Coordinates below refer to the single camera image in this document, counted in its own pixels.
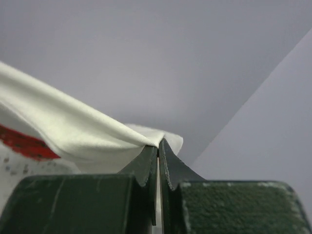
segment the white wall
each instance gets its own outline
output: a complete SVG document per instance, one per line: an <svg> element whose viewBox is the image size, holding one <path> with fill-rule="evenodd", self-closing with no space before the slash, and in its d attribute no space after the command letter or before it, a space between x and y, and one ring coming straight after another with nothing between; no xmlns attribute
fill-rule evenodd
<svg viewBox="0 0 312 234"><path fill-rule="evenodd" d="M192 168L206 179L285 181L312 221L312 30Z"/></svg>
<svg viewBox="0 0 312 234"><path fill-rule="evenodd" d="M1 0L0 60L193 162L312 27L310 0Z"/></svg>

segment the folded fabric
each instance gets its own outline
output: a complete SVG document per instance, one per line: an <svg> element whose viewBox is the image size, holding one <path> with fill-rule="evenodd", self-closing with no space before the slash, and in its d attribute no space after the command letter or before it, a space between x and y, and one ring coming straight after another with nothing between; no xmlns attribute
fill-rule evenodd
<svg viewBox="0 0 312 234"><path fill-rule="evenodd" d="M158 147L163 138L175 154L183 143L166 131L122 124L1 62L0 125L43 140L56 155L90 173L118 172L145 145Z"/></svg>

